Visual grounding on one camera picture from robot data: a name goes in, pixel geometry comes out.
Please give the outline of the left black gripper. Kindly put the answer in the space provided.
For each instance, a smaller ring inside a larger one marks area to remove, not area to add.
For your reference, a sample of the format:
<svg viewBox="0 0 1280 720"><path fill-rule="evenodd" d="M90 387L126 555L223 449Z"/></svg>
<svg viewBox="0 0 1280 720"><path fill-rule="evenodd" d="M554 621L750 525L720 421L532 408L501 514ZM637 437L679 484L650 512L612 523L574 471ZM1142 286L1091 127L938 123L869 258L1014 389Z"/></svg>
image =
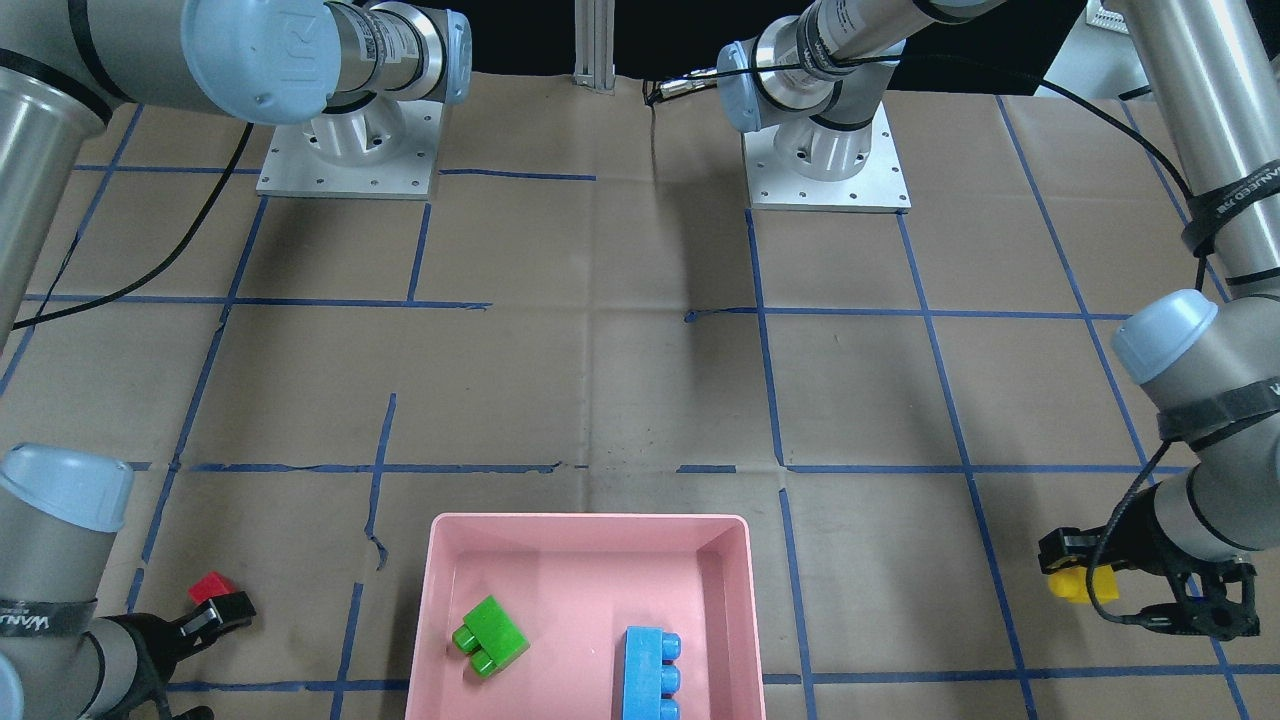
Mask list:
<svg viewBox="0 0 1280 720"><path fill-rule="evenodd" d="M1097 548L1097 568L1151 573L1151 547L1139 536L1105 527L1082 529L1060 527L1038 541L1039 573L1051 575L1070 568L1085 568ZM1175 557L1164 562L1164 577L1172 593L1169 603L1149 609L1149 629L1166 635L1203 635L1234 641L1261 634L1256 610L1257 571L1245 559L1207 562Z"/></svg>

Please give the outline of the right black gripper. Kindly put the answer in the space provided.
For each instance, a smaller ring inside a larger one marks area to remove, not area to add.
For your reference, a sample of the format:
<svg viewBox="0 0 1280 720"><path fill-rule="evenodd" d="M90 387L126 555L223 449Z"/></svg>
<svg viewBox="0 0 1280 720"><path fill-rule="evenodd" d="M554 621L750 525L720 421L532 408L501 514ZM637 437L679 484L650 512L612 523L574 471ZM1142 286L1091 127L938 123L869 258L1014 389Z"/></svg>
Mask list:
<svg viewBox="0 0 1280 720"><path fill-rule="evenodd" d="M236 591L215 594L174 621L150 614L96 619L95 717L128 719L151 703L160 719L214 719L215 712L206 705L174 712L168 683L180 661L206 650L218 637L251 625L256 616L250 596Z"/></svg>

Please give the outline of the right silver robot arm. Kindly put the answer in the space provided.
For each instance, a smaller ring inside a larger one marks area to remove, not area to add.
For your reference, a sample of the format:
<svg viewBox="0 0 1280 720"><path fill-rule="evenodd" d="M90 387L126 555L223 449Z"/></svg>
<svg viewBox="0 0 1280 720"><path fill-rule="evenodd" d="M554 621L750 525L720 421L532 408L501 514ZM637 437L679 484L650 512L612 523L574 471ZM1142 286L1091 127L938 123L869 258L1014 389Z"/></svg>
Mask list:
<svg viewBox="0 0 1280 720"><path fill-rule="evenodd" d="M247 126L314 123L326 161L381 160L397 115L468 95L472 31L417 1L5 1L3 331L17 314L83 143L128 102ZM38 443L3 454L3 716L172 717L177 665L255 618L207 574L177 620L101 616L127 461Z"/></svg>

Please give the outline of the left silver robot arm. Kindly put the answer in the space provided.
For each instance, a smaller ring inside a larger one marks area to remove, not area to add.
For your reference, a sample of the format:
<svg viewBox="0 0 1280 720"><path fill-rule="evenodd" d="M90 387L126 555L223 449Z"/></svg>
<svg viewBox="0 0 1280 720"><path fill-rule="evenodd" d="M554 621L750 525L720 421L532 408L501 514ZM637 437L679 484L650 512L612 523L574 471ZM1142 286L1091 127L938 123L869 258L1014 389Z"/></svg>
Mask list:
<svg viewBox="0 0 1280 720"><path fill-rule="evenodd" d="M1178 184L1124 108L890 92L911 210L759 211L756 311L780 465L968 473L1004 577L1057 527L1103 532L1158 450L1111 341L1192 284Z"/></svg>

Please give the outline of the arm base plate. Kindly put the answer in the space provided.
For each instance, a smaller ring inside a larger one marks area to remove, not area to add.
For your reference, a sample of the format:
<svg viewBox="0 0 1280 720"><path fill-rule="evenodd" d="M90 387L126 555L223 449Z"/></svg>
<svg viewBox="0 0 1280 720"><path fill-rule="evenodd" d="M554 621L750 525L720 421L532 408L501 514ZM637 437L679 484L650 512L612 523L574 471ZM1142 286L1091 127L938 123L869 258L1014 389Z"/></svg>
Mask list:
<svg viewBox="0 0 1280 720"><path fill-rule="evenodd" d="M913 208L883 104L855 131L805 119L746 133L742 155L754 210L900 214Z"/></svg>
<svg viewBox="0 0 1280 720"><path fill-rule="evenodd" d="M274 129L256 188L284 199L428 201L447 106L375 97Z"/></svg>

